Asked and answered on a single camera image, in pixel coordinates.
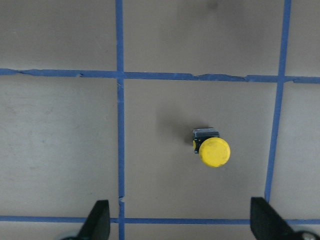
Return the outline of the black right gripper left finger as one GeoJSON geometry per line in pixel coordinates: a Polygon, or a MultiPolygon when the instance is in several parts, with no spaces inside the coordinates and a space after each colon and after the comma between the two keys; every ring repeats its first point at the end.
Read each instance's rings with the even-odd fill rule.
{"type": "Polygon", "coordinates": [[[76,236],[77,240],[108,240],[111,232],[108,200],[98,200],[76,236]]]}

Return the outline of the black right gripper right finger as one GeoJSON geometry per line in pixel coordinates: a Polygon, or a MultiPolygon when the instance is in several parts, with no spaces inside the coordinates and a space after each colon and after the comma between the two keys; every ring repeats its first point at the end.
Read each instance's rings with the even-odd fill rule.
{"type": "Polygon", "coordinates": [[[250,229],[256,240],[302,240],[263,197],[250,200],[250,229]]]}

